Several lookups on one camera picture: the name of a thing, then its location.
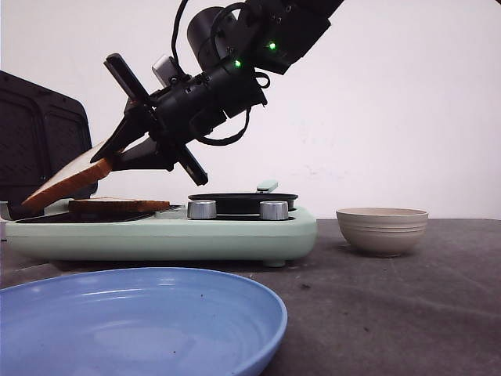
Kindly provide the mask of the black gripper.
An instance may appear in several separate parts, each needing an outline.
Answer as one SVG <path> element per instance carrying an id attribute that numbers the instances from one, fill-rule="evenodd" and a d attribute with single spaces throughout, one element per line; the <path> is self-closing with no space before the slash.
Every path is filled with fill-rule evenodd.
<path id="1" fill-rule="evenodd" d="M 153 93 L 142 87 L 120 54 L 109 55 L 104 64 L 128 96 L 120 124 L 91 159 L 109 158 L 113 172 L 171 172 L 180 164 L 195 184 L 204 185 L 207 173 L 188 143 L 227 146 L 238 141 L 243 131 L 224 139 L 211 139 L 209 134 L 227 119 L 267 103 L 258 81 L 268 75 L 235 59 L 225 58 L 194 77 L 183 75 L 176 85 Z"/>

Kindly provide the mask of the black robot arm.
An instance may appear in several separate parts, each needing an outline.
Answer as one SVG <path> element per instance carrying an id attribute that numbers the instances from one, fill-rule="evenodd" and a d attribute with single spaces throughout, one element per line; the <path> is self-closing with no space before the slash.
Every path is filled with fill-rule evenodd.
<path id="1" fill-rule="evenodd" d="M 105 66 L 128 96 L 124 116 L 94 155 L 116 171 L 172 170 L 181 165 L 197 185 L 207 173 L 188 149 L 193 140 L 227 146 L 240 133 L 214 139 L 215 127 L 265 105 L 260 78 L 284 74 L 330 27 L 338 1 L 244 1 L 203 9 L 192 18 L 187 38 L 200 65 L 192 76 L 176 54 L 159 59 L 153 72 L 163 87 L 148 93 L 121 55 Z"/>

